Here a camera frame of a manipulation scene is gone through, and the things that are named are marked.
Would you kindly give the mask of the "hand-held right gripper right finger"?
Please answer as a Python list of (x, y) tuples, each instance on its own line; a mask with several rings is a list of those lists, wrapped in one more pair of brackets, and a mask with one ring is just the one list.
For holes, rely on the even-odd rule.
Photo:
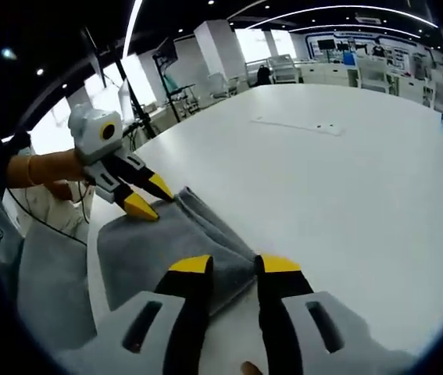
[(314, 291), (299, 264), (261, 254), (255, 273), (271, 374), (407, 374), (415, 364), (374, 340), (367, 322), (332, 294)]

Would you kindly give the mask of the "person's left hand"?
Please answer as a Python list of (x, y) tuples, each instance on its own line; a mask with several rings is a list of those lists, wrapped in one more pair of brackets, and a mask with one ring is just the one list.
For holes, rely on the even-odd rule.
[(44, 185), (57, 199), (75, 202), (68, 181), (82, 181), (83, 165), (71, 149), (30, 158), (29, 176), (34, 184)]

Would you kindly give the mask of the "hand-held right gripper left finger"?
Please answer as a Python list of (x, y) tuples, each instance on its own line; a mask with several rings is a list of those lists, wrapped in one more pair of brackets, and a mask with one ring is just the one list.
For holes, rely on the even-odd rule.
[(96, 337), (59, 354), (68, 374), (196, 374), (209, 325), (213, 258), (174, 263), (154, 291), (111, 312)]

